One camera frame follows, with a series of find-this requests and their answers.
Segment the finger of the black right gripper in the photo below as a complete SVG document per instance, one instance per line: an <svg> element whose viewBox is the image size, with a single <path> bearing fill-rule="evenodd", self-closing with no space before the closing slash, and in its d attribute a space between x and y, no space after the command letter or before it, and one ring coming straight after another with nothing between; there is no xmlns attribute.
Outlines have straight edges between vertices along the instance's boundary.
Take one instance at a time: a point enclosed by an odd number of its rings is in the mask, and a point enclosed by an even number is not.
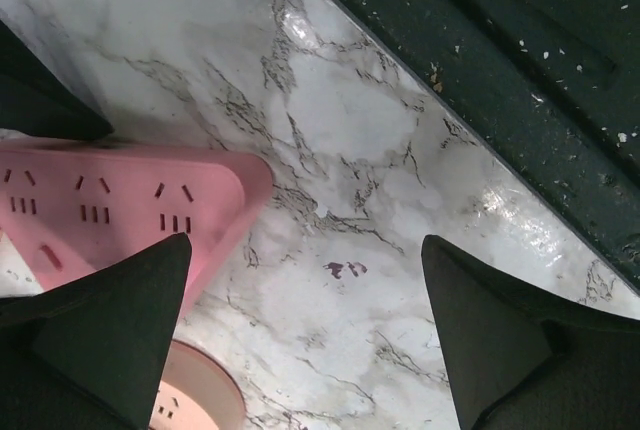
<svg viewBox="0 0 640 430"><path fill-rule="evenodd" d="M81 141L113 132L108 120L73 95L6 25L1 26L1 127Z"/></svg>

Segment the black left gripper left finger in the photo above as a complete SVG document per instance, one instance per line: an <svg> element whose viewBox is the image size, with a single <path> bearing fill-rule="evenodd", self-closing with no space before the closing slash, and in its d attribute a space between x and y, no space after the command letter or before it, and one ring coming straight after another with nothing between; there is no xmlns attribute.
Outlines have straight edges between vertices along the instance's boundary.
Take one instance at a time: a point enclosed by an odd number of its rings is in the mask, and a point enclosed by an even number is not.
<svg viewBox="0 0 640 430"><path fill-rule="evenodd" d="M191 255L175 234L53 290L2 299L2 428L147 428Z"/></svg>

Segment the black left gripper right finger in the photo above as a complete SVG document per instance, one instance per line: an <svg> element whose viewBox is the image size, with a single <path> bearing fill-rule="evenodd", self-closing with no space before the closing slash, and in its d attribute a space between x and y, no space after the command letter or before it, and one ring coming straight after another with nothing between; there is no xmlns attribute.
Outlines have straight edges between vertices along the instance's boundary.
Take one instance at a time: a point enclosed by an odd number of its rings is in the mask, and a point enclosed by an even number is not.
<svg viewBox="0 0 640 430"><path fill-rule="evenodd" d="M463 429L636 429L639 323L428 235L422 265Z"/></svg>

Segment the round pink power strip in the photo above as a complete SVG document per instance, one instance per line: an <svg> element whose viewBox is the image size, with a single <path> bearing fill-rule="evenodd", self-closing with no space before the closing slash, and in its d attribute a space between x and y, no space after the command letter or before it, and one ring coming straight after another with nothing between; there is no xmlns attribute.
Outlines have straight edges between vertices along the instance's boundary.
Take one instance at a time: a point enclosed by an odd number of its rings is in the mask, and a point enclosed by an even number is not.
<svg viewBox="0 0 640 430"><path fill-rule="evenodd" d="M240 389L214 359L178 340L171 342L151 429L241 429L246 406Z"/></svg>

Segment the pink triangular power strip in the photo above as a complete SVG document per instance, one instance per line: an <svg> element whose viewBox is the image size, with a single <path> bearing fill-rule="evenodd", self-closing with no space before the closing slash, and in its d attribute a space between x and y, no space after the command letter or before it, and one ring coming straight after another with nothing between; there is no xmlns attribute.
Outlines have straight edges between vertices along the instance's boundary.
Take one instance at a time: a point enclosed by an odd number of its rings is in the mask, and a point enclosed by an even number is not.
<svg viewBox="0 0 640 430"><path fill-rule="evenodd" d="M44 290L183 233L192 246L189 309L272 192L269 165L248 153L43 138L1 144L1 228Z"/></svg>

